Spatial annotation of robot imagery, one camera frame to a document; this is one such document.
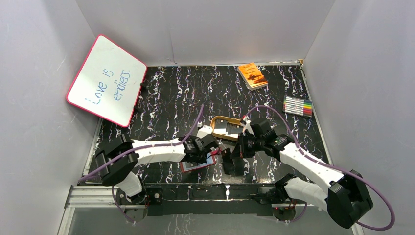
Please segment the red card holder wallet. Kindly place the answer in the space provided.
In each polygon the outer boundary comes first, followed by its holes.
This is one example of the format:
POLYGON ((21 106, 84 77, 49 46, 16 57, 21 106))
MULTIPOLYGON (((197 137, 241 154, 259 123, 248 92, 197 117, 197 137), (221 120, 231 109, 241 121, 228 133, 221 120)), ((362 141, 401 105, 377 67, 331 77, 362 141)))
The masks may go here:
POLYGON ((206 168, 208 166, 212 166, 216 164, 216 155, 221 152, 221 148, 217 148, 207 154, 207 162, 206 163, 196 163, 196 162, 180 162, 180 169, 182 173, 187 173, 195 170, 199 170, 202 168, 206 168))

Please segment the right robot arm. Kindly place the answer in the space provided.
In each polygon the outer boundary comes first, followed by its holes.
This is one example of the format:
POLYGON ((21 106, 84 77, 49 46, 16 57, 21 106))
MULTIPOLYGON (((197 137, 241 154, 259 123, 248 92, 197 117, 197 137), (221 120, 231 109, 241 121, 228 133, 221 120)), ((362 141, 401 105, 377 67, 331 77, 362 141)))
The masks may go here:
POLYGON ((251 158, 263 151, 281 163, 291 166, 306 176, 305 181, 287 174, 268 191, 252 198, 259 203, 287 203, 291 199, 317 206, 343 228, 350 228, 373 208, 373 201, 364 183, 338 170, 325 167, 318 159, 297 147, 293 137, 278 135, 265 118, 253 121, 243 117, 243 130, 238 134, 237 145, 231 158, 251 158))

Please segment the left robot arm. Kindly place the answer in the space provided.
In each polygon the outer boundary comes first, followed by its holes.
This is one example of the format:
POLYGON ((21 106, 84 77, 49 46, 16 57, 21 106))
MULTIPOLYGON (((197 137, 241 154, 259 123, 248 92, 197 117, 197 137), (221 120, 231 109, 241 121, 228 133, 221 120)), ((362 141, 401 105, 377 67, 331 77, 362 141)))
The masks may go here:
POLYGON ((219 149, 219 144, 208 126, 197 135, 186 135, 167 141, 138 141, 122 137, 119 145, 104 149, 95 156, 98 175, 103 186, 116 186, 133 203, 140 204, 146 198, 141 178, 133 173, 139 165, 176 162, 207 164, 208 155, 219 149))

